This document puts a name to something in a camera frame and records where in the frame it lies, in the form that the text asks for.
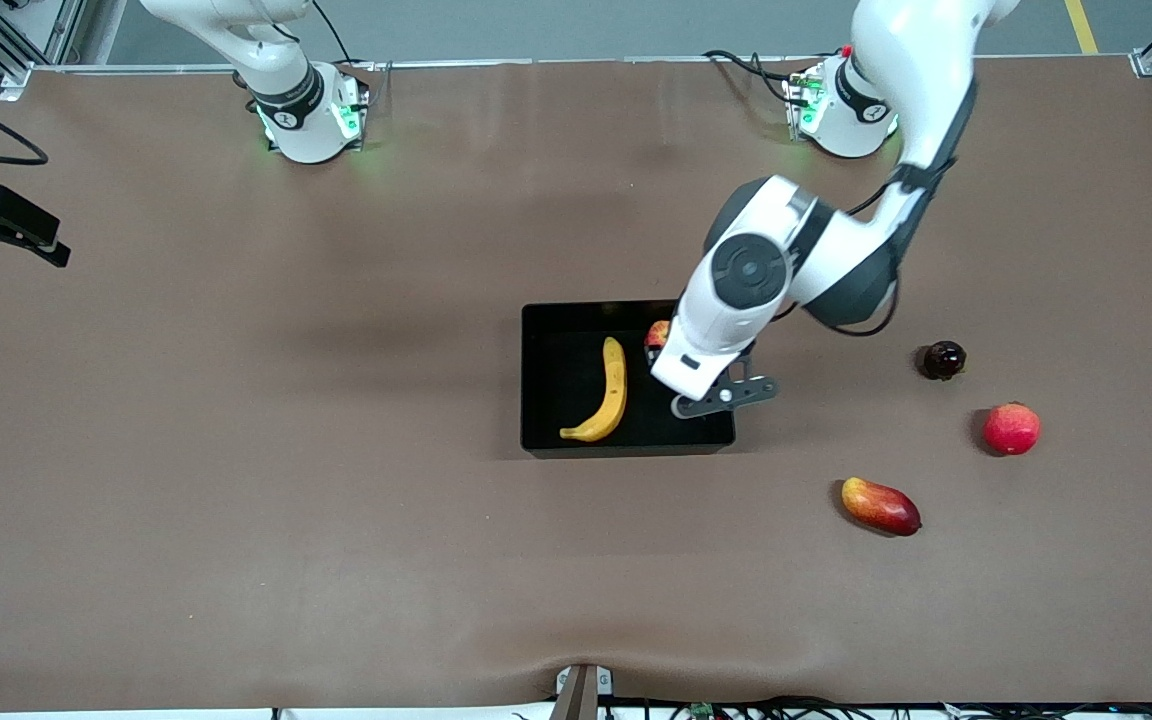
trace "brown table surface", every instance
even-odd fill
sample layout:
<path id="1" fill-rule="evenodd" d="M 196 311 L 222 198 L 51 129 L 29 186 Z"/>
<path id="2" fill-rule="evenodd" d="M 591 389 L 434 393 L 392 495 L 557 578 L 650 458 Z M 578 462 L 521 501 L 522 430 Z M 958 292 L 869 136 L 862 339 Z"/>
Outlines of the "brown table surface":
<path id="1" fill-rule="evenodd" d="M 1152 81 L 979 74 L 888 332 L 794 316 L 730 450 L 605 461 L 520 449 L 521 306 L 669 297 L 738 183 L 850 205 L 895 143 L 790 145 L 707 65 L 528 65 L 396 71 L 364 152 L 297 167 L 228 77 L 36 74 L 0 118 L 52 161 L 0 182 L 74 257 L 0 247 L 0 710 L 525 702 L 571 661 L 1152 700 Z M 941 338 L 969 373 L 924 381 Z M 1046 435 L 984 455 L 1011 400 Z M 922 532 L 842 518 L 855 473 Z"/>

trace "banana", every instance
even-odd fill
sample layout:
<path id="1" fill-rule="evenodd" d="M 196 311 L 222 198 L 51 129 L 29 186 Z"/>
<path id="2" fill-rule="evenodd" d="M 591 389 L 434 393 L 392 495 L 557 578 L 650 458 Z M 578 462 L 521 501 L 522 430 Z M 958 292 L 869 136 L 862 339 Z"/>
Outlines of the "banana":
<path id="1" fill-rule="evenodd" d="M 626 415 L 626 349 L 615 338 L 602 341 L 602 372 L 607 376 L 607 388 L 602 392 L 602 406 L 598 414 L 590 415 L 575 429 L 559 430 L 558 437 L 598 442 L 621 424 Z"/>

